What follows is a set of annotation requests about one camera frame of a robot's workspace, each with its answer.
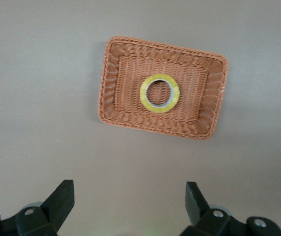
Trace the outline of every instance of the screw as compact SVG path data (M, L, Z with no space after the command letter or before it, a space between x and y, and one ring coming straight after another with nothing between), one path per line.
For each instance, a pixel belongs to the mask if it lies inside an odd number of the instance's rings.
M29 210L26 210L24 215L31 215L33 214L34 210L33 209L29 209Z
M257 226L263 227L263 228L265 228L265 227L267 226L266 223L265 223L265 221L263 221L263 220L261 220L261 219L255 219L255 220L254 220L254 223L255 223Z
M218 218L223 218L223 216L224 216L224 214L221 211L219 211L219 210L215 210L213 212L213 214L214 214L214 216L216 216Z

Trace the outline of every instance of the yellow tape roll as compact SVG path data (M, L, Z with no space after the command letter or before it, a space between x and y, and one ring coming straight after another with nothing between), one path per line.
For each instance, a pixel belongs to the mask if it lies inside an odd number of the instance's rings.
M171 95L168 101L161 105L153 104L149 101L147 97L147 90L149 86L155 81L164 81L166 82L171 90ZM155 74L149 76L141 85L140 88L140 99L143 105L150 111L155 113L164 113L170 111L179 101L180 89L179 85L174 78L167 74Z

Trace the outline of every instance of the wicker basket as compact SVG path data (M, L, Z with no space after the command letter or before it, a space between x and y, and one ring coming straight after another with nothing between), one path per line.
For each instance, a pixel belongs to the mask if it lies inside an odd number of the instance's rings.
M154 113L140 99L144 80L157 73L172 76L180 88L173 109ZM222 55L127 37L111 38L105 48L99 118L112 125L191 139L207 139L215 130L228 73ZM155 104L170 89L155 82L147 91Z

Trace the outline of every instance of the basket rim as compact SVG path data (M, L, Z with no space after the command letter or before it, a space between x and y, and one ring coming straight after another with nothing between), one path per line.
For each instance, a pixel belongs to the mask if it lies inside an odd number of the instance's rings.
M179 52L179 53L188 54L188 55L208 57L208 58L212 58L217 61L220 61L223 66L221 84L220 84L220 95L218 96L218 98L216 100L216 106L214 108L214 114L213 114L213 117L211 120L211 125L209 127L208 132L206 132L204 134L183 134L183 133L179 133L179 132L166 131L166 130L161 130L161 129L157 129L157 128L143 127L141 125L127 124L124 122L114 121L114 120L106 118L105 114L104 114L103 95L104 95L104 91L105 91L105 82L106 82L106 77L107 77L109 52L110 52L111 46L115 43L143 45L143 46L147 46L147 47L151 47L151 48L168 50L170 52L173 51L173 52ZM185 48L185 47L178 47L178 46L173 46L173 45L166 44L166 43L152 42L152 41L147 41L147 40L142 40L142 39L137 39L137 38L132 38L132 37L114 36L108 40L108 42L106 43L106 46L105 46L100 92L99 92L99 103L98 103L99 119L103 123L116 125L116 126L124 126L124 127L133 128L133 129L139 129L139 130L150 131L150 132L158 132L158 133L163 133L163 134L167 134L167 135L174 135L174 136L191 138L191 139L208 139L214 134L215 128L217 126L218 117L220 114L220 108L221 108L221 104L222 104L223 96L224 96L226 79L228 76L228 68L229 68L229 62L228 62L227 58L221 54L208 52L208 51L201 51L201 50L196 50L196 49L190 49L190 48Z

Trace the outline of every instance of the orange wicker basket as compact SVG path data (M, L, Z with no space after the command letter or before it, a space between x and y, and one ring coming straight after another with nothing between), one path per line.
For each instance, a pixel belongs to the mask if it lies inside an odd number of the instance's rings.
M173 77L177 104L155 113L141 101L143 82L154 74ZM111 38L105 48L98 114L102 122L191 139L215 130L223 100L228 61L219 54L127 37ZM171 88L155 81L146 95L153 104L168 100Z

